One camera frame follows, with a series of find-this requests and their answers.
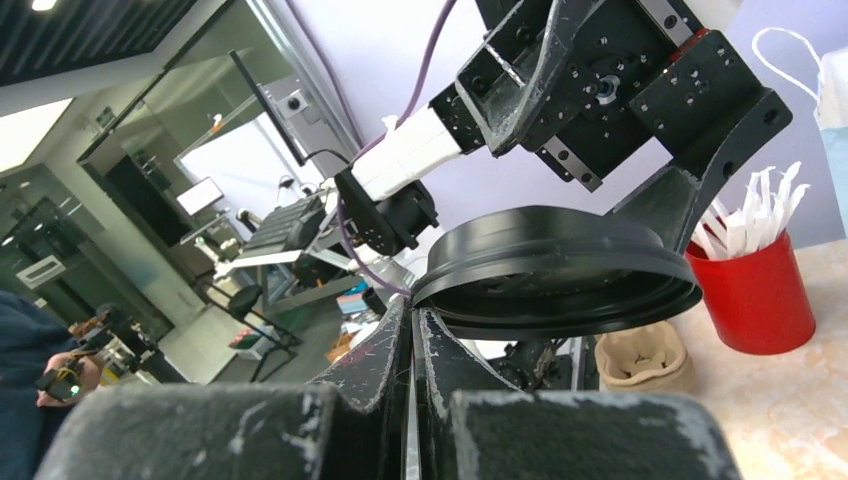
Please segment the red straw holder cup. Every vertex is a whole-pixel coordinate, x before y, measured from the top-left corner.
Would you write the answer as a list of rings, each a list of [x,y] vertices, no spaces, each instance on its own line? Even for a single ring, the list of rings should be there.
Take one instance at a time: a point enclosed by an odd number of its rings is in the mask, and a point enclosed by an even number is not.
[[[805,345],[816,321],[791,238],[729,260],[710,260],[691,243],[685,257],[703,291],[719,339],[752,355],[787,353]]]

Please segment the person in dark blue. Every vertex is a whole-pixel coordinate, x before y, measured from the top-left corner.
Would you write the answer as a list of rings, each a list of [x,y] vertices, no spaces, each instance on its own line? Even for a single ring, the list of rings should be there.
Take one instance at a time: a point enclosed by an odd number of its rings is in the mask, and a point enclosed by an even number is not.
[[[31,479],[75,404],[100,385],[98,355],[81,359],[80,393],[66,402],[36,388],[78,348],[60,320],[30,301],[1,293],[1,477]]]

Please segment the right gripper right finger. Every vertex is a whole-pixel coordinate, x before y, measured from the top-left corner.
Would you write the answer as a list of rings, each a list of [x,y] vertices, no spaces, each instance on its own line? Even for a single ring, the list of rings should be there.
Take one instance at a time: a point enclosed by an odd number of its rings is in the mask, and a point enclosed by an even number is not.
[[[723,432],[677,394],[515,388],[431,309],[411,317],[423,479],[737,479]]]

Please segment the light blue paper bag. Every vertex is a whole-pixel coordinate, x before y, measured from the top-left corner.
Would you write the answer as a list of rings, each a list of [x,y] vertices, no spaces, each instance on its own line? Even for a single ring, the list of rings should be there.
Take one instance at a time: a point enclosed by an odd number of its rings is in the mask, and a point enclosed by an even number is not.
[[[768,33],[793,37],[807,49],[816,66],[816,91],[775,66],[762,54],[759,43]],[[844,230],[847,230],[847,48],[819,55],[803,35],[785,28],[766,27],[754,35],[751,49],[764,66],[815,101],[813,116],[825,149],[840,219]]]

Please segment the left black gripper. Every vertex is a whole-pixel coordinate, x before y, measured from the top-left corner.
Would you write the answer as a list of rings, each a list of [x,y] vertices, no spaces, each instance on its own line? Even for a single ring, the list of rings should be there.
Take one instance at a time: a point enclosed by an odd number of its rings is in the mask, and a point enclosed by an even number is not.
[[[610,214],[677,253],[728,180],[792,122],[685,1],[475,5],[483,43],[430,102],[461,151],[518,145],[593,192],[653,136],[670,161]]]

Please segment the brown pulp cup carrier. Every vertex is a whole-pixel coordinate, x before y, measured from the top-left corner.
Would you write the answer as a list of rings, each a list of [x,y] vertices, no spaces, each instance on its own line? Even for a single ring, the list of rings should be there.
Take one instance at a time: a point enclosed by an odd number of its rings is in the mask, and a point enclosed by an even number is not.
[[[613,392],[689,393],[696,371],[682,338],[667,321],[596,337],[600,383]]]

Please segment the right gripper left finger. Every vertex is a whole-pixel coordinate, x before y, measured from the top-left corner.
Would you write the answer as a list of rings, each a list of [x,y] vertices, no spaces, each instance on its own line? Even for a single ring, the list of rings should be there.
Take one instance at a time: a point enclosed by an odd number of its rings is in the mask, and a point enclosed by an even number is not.
[[[118,386],[80,403],[40,479],[401,479],[410,307],[304,383]]]

